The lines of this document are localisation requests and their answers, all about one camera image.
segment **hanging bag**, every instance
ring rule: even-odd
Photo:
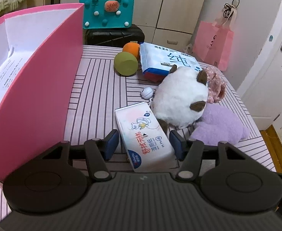
[[[134,0],[79,0],[84,3],[83,28],[129,28]]]
[[[203,62],[216,66],[221,71],[225,71],[228,66],[234,37],[232,29],[237,16],[236,7],[229,6],[227,17],[224,17],[223,9],[213,23],[200,22],[192,49]]]
[[[237,16],[236,9],[233,9],[234,13],[231,19],[227,20],[221,26],[218,26],[219,29],[216,32],[215,39],[204,60],[205,63],[213,65],[221,71],[225,71],[227,69],[231,55],[234,37],[234,32],[231,29],[234,26]]]

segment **white bell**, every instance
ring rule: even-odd
[[[146,87],[141,92],[141,97],[143,99],[150,99],[154,95],[154,90],[151,87]]]

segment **cat plush toy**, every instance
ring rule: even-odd
[[[168,124],[179,128],[192,125],[205,109],[207,74],[190,67],[173,65],[155,92],[151,109],[166,133]]]

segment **metal screw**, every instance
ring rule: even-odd
[[[108,176],[109,176],[109,173],[103,170],[100,170],[94,173],[94,177],[97,179],[106,179],[108,178]]]
[[[177,175],[183,179],[190,179],[193,177],[193,172],[184,170],[179,172]]]

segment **wooden floor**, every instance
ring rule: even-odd
[[[261,131],[261,135],[271,155],[272,161],[278,173],[282,173],[282,144],[271,125],[268,129]]]

